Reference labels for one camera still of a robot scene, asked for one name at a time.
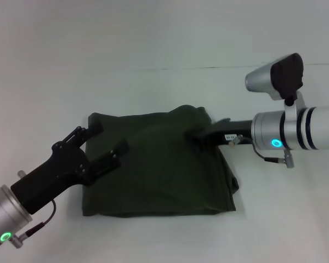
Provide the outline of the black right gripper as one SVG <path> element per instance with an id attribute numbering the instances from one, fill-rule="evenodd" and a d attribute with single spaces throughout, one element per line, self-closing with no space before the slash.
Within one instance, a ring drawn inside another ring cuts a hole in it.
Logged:
<path id="1" fill-rule="evenodd" d="M 208 129 L 193 129 L 187 131 L 184 137 L 192 148 L 213 148 L 221 145 L 228 145 L 238 136 L 242 139 L 237 143 L 252 143 L 252 120 L 231 121 L 230 118 L 223 118 L 213 123 Z"/>

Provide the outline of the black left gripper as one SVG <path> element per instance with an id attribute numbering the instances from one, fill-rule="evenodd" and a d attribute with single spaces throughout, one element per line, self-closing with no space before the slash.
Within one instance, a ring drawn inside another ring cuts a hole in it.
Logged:
<path id="1" fill-rule="evenodd" d="M 51 157 L 14 183 L 10 189 L 26 211 L 33 215 L 73 185 L 94 184 L 102 176 L 121 166 L 120 158 L 129 152 L 127 140 L 89 162 L 81 147 L 104 131 L 97 121 L 88 128 L 78 126 L 62 142 L 52 147 Z"/>

